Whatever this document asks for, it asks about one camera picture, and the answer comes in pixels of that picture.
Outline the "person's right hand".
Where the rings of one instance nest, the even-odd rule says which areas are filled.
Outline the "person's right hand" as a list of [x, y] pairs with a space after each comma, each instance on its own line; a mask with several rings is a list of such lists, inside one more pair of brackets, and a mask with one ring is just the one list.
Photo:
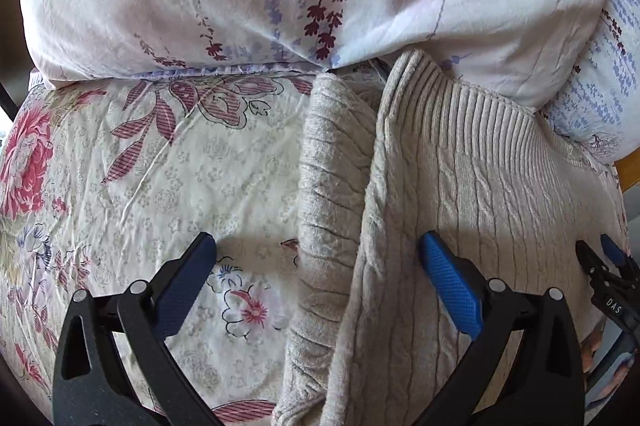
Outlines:
[[595, 328], [582, 342], [580, 354], [582, 355], [582, 372], [588, 373], [593, 365], [593, 359], [602, 345], [602, 330]]

